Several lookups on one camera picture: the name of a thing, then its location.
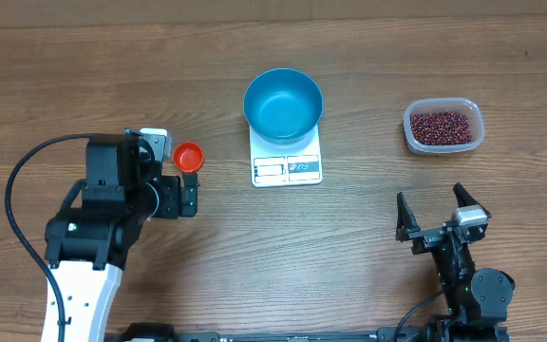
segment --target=bowl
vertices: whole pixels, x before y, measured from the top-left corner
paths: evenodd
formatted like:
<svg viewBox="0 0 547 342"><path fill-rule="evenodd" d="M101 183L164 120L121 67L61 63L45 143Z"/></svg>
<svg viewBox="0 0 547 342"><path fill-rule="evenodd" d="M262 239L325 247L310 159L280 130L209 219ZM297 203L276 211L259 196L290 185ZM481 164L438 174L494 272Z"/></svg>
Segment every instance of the bowl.
<svg viewBox="0 0 547 342"><path fill-rule="evenodd" d="M410 126L410 117L415 114L460 112L467 117L472 142L453 145L426 145L418 142ZM435 156L465 152L478 147L484 140L484 120L479 107L465 98L425 99L412 103L405 111L404 117L406 145L418 155Z"/></svg>
<svg viewBox="0 0 547 342"><path fill-rule="evenodd" d="M244 95L244 116L264 140L302 140L320 121L324 102L318 85L303 72L278 68L256 77Z"/></svg>

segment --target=cable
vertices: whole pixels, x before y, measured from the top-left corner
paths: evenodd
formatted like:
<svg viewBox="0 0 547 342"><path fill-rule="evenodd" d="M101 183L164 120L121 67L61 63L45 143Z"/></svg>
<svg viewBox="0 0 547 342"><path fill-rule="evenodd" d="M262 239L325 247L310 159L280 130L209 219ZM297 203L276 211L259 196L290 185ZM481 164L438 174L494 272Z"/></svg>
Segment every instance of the cable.
<svg viewBox="0 0 547 342"><path fill-rule="evenodd" d="M423 302L417 304L413 309L411 309L408 313L405 314L403 319L400 320L398 323L398 326L396 326L396 330L394 331L394 342L398 342L398 333L400 332L400 329L404 326L404 324L407 322L407 320L416 312L418 312L421 308L426 306L427 304L434 301L434 299L438 298L440 295L445 294L449 289L451 289L455 284L451 284L448 287L443 288L442 290L435 293L433 296L429 297L428 299L424 300Z"/></svg>
<svg viewBox="0 0 547 342"><path fill-rule="evenodd" d="M8 216L9 226L11 227L11 230L14 232L14 234L18 237L18 240L20 240L20 243L27 249L27 252L30 254L30 256L35 260L37 263L37 266L44 272L46 275L47 281L49 281L50 286L52 287L52 291L54 292L54 296L56 297L56 302L58 303L58 342L64 342L65 341L65 303L63 301L63 295L61 294L61 290L58 287L58 283L56 282L56 278L54 278L54 275L50 271L50 269L47 267L46 263L39 257L37 252L35 252L35 249L33 246L30 245L27 238L23 235L23 233L20 231L20 228L18 227L18 224L16 223L16 220L14 219L14 214L11 211L11 188L14 185L14 180L16 179L16 175L18 175L18 172L20 171L20 168L23 167L23 165L37 152L42 150L43 148L50 146L55 143L64 142L68 140L73 139L85 139L85 138L94 138L94 137L100 137L104 134L71 134L63 137L54 138L51 140L48 140L47 142L42 142L35 146L33 149L31 149L25 157L23 157L17 164L14 166L14 168L11 170L11 173L9 174L8 178L8 185L6 185L6 215Z"/></svg>

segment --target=tabletop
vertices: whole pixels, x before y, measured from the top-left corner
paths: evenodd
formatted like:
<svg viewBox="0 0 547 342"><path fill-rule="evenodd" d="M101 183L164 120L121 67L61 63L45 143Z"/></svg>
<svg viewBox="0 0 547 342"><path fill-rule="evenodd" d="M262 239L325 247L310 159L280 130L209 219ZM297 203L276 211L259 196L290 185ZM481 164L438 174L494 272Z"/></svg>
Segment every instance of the tabletop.
<svg viewBox="0 0 547 342"><path fill-rule="evenodd" d="M242 96L275 67L308 73L324 94L319 185L251 185ZM450 96L480 106L483 144L412 155L404 111ZM198 215L145 224L109 332L141 321L220 333L395 326L440 289L431 256L394 239L396 194L435 227L460 181L493 214L471 246L477 268L517 282L512 339L547 340L547 16L0 30L0 341L38 340L46 309L46 280L4 213L11 168L52 137L143 126L202 146ZM51 146L14 185L40 254L84 152ZM444 309L440 299L409 323Z"/></svg>

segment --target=plastic container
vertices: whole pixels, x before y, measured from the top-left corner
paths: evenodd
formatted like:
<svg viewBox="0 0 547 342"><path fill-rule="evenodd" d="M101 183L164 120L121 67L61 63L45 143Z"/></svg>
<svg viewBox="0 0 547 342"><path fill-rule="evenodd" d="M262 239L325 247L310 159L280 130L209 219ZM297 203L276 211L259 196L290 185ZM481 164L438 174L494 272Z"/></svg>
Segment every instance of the plastic container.
<svg viewBox="0 0 547 342"><path fill-rule="evenodd" d="M415 140L410 126L410 117L414 114L457 111L467 117L472 134L471 143L456 145L425 145ZM425 99L412 103L405 112L405 136L408 149L418 155L435 156L441 154L465 152L478 147L484 140L484 120L481 110L471 100L464 98Z"/></svg>

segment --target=wood grain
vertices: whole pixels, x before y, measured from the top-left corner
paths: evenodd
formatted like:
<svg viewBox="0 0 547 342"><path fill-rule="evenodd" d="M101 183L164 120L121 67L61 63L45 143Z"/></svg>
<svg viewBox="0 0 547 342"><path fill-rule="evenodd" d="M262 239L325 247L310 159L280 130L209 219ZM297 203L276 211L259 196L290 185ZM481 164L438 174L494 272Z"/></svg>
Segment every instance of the wood grain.
<svg viewBox="0 0 547 342"><path fill-rule="evenodd" d="M324 93L320 185L251 186L242 95L272 67L301 69ZM444 96L481 106L483 145L411 155L404 110ZM394 241L396 193L433 227L461 181L494 215L472 248L477 266L518 283L513 340L547 340L547 16L0 30L0 341L38 340L46 302L4 215L9 171L48 138L144 125L205 150L199 213L145 226L111 332L133 321L222 333L395 325L439 287L431 258ZM39 251L84 173L84 145L52 146L19 175L14 210Z"/></svg>
<svg viewBox="0 0 547 342"><path fill-rule="evenodd" d="M547 0L0 0L0 29L547 14Z"/></svg>

